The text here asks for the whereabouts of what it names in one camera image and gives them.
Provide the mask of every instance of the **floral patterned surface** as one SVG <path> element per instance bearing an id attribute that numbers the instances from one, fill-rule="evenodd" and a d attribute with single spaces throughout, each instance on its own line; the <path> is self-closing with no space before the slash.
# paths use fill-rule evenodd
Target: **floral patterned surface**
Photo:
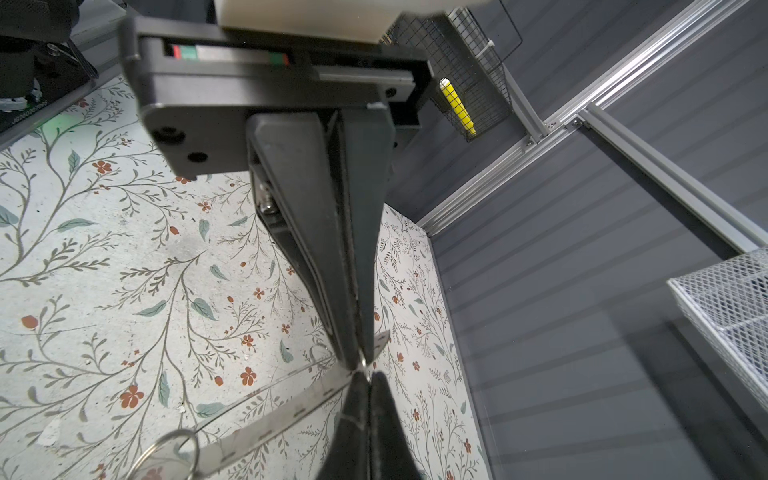
<path id="1" fill-rule="evenodd" d="M 333 363 L 293 269 L 253 212 L 246 174 L 175 177 L 115 79 L 0 157 L 0 478 L 123 478 L 157 437 L 203 444 Z M 425 478 L 487 478 L 429 241 L 385 207 L 375 367 Z M 315 354 L 322 349 L 313 349 Z M 313 478 L 341 396 L 217 478 Z M 162 471 L 144 480 L 162 480 Z"/>

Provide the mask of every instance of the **red flower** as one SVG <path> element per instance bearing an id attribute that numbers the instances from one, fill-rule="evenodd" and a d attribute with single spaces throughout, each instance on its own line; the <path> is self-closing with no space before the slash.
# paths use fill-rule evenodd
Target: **red flower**
<path id="1" fill-rule="evenodd" d="M 107 172 L 111 172 L 112 171 L 112 164 L 108 164 L 107 162 L 105 162 L 103 160 L 99 160 L 98 162 L 94 162 L 91 165 L 96 167 L 96 171 L 98 173 L 102 174 L 102 175 L 106 174 Z"/>
<path id="2" fill-rule="evenodd" d="M 24 316 L 22 317 L 22 325 L 30 330 L 34 330 L 38 327 L 38 319 L 34 318 L 32 315 Z"/>
<path id="3" fill-rule="evenodd" d="M 163 480 L 160 473 L 163 471 L 163 467 L 150 468 L 149 472 L 141 480 Z"/>
<path id="4" fill-rule="evenodd" d="M 256 373 L 254 373 L 253 370 L 247 366 L 245 367 L 245 372 L 240 374 L 240 378 L 243 379 L 243 385 L 251 386 L 253 385 L 253 381 L 256 379 Z"/>
<path id="5" fill-rule="evenodd" d="M 124 392 L 122 395 L 120 395 L 120 400 L 122 400 L 121 406 L 126 409 L 128 407 L 131 407 L 132 409 L 135 409 L 136 406 L 139 404 L 139 400 L 144 398 L 144 393 L 139 392 L 139 387 L 137 385 L 131 385 L 128 387 L 128 391 Z"/>

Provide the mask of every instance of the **wire mesh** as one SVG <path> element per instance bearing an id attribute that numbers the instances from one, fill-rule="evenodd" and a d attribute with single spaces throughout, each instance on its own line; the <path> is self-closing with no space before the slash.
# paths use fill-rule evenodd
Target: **wire mesh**
<path id="1" fill-rule="evenodd" d="M 688 319 L 768 410 L 768 247 L 667 283 Z"/>
<path id="2" fill-rule="evenodd" d="M 401 15 L 382 41 L 426 50 L 438 79 L 432 100 L 467 141 L 512 113 L 502 61 L 466 8 L 428 18 Z"/>

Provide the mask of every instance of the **yellow marker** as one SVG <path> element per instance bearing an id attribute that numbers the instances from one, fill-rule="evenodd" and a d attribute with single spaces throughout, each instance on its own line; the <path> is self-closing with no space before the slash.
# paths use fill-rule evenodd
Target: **yellow marker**
<path id="1" fill-rule="evenodd" d="M 458 115 L 458 119 L 462 121 L 464 128 L 469 130 L 469 133 L 476 135 L 477 131 L 475 131 L 475 124 L 469 117 L 469 113 L 467 112 L 467 109 L 464 108 L 462 99 L 458 97 L 458 94 L 453 89 L 453 85 L 451 85 L 451 81 L 449 79 L 443 78 L 440 81 L 440 91 L 442 91 L 442 94 L 445 95 L 448 103 L 451 104 L 451 108 L 453 108 L 453 111 Z"/>

